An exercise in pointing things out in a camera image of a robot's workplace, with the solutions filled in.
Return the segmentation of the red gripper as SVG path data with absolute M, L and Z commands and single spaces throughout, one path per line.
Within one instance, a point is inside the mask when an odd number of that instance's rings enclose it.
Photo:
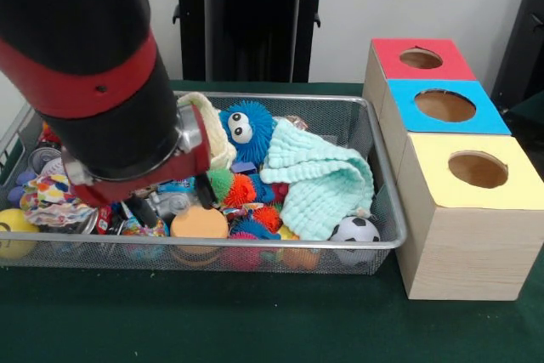
M 151 184 L 195 177 L 196 196 L 201 206 L 206 210 L 214 208 L 215 193 L 206 175 L 211 164 L 211 149 L 202 115 L 195 105 L 178 108 L 176 131 L 178 142 L 172 152 L 150 170 L 134 178 L 101 178 L 72 157 L 70 182 L 76 195 L 91 207 L 127 199 L 127 208 L 139 224 L 155 228 L 158 220 L 156 213 L 145 199 L 132 193 Z

